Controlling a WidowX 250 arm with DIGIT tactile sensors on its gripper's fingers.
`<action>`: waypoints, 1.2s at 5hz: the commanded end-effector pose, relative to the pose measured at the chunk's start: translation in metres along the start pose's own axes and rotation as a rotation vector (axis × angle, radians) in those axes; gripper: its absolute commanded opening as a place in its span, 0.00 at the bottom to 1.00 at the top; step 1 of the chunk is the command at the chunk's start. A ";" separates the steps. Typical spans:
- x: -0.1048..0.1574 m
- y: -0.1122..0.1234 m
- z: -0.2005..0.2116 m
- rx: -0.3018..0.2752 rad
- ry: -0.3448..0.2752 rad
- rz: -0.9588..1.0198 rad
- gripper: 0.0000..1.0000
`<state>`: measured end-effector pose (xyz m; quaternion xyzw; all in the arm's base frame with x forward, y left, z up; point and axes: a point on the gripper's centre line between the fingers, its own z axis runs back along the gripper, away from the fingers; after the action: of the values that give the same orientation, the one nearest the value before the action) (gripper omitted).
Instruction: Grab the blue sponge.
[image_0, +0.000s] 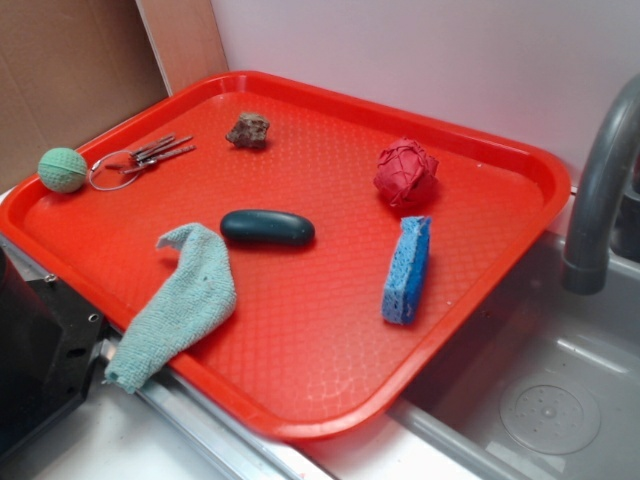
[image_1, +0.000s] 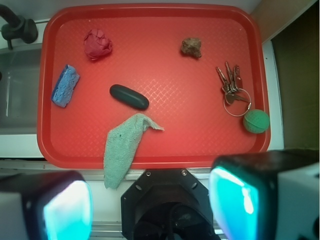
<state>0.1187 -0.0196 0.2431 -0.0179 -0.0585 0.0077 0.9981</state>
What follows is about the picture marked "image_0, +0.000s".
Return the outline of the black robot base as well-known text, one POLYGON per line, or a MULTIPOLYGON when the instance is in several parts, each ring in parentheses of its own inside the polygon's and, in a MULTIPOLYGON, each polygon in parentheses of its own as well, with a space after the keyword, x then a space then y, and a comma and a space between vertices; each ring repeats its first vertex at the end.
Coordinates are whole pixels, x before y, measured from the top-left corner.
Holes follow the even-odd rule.
POLYGON ((1 460, 87 398, 105 317, 61 279, 26 280, 1 253, 1 460))

